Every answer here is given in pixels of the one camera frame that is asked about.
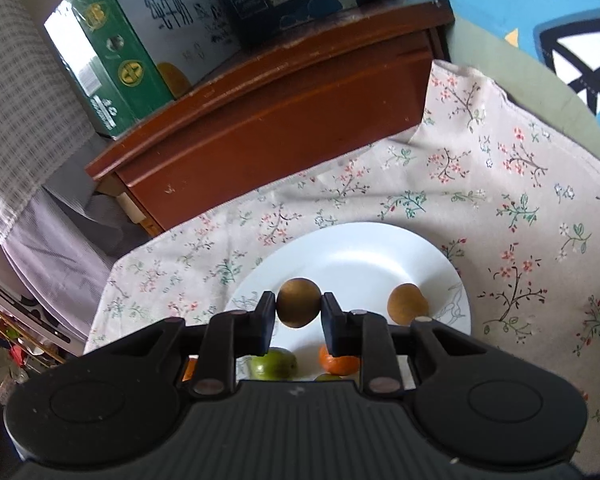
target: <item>wooden tabletop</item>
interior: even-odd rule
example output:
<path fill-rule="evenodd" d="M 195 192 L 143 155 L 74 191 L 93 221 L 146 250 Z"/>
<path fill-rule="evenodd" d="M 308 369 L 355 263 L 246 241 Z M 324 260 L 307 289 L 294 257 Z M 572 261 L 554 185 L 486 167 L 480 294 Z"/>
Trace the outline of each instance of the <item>wooden tabletop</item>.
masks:
<path fill-rule="evenodd" d="M 101 180 L 187 124 L 282 76 L 369 44 L 452 21 L 448 0 L 377 0 L 288 30 L 233 56 L 188 94 L 139 122 L 86 171 Z"/>

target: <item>barcode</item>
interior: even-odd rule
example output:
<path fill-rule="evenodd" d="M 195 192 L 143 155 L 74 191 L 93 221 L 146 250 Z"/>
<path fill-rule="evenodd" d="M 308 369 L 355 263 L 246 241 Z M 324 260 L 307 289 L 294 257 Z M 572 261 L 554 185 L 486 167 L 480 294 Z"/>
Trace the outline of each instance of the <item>barcode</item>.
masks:
<path fill-rule="evenodd" d="M 83 66 L 75 76 L 87 97 L 91 97 L 102 86 L 91 65 Z"/>

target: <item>wooden cabinet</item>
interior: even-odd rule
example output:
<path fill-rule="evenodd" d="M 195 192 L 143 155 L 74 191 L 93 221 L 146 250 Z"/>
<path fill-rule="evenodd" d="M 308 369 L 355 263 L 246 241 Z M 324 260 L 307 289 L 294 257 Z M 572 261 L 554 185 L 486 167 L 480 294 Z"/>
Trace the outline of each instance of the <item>wooden cabinet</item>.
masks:
<path fill-rule="evenodd" d="M 238 54 L 87 168 L 162 229 L 422 118 L 448 1 L 381 0 Z"/>

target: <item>orange object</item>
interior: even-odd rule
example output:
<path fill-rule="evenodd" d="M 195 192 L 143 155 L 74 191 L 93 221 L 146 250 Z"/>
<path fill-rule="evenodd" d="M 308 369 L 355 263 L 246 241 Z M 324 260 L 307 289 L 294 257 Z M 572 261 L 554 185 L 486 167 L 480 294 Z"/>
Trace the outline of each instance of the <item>orange object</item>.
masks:
<path fill-rule="evenodd" d="M 320 347 L 318 354 L 320 360 L 320 366 L 325 372 L 332 375 L 347 376 L 356 373 L 360 370 L 360 359 L 347 355 L 343 357 L 333 357 L 327 350 L 327 345 Z"/>
<path fill-rule="evenodd" d="M 187 369 L 184 370 L 184 375 L 182 377 L 182 382 L 188 381 L 193 377 L 193 372 L 196 370 L 196 364 L 198 360 L 195 357 L 190 357 L 189 362 L 187 363 Z"/>

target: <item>yellow triangle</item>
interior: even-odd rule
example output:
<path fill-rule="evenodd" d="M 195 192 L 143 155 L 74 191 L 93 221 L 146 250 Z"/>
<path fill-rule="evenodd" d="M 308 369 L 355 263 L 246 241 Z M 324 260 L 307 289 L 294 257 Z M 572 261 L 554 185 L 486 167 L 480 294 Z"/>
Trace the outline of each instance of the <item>yellow triangle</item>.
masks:
<path fill-rule="evenodd" d="M 513 45 L 514 47 L 518 47 L 518 30 L 514 28 L 509 34 L 504 37 L 504 40 Z"/>

